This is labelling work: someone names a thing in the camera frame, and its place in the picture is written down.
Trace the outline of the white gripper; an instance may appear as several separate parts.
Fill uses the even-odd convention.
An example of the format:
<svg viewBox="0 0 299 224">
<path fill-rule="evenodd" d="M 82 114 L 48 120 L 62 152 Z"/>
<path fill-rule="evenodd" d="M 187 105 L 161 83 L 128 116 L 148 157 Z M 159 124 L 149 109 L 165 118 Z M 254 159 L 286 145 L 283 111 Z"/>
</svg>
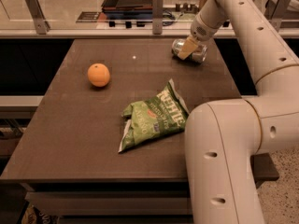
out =
<svg viewBox="0 0 299 224">
<path fill-rule="evenodd" d="M 210 14 L 199 12 L 191 25 L 191 35 L 180 39 L 178 57 L 185 60 L 198 48 L 198 41 L 207 41 L 218 31 L 218 20 Z"/>
</svg>

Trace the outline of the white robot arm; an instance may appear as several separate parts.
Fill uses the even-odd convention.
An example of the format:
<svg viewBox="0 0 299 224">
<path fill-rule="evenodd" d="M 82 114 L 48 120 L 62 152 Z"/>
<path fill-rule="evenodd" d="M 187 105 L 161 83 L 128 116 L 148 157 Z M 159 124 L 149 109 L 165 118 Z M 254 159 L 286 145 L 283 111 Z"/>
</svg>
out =
<svg viewBox="0 0 299 224">
<path fill-rule="evenodd" d="M 229 21 L 256 95 L 197 106 L 185 128 L 195 224 L 265 224 L 250 166 L 255 154 L 299 142 L 299 59 L 253 0 L 207 0 L 189 42 Z"/>
</svg>

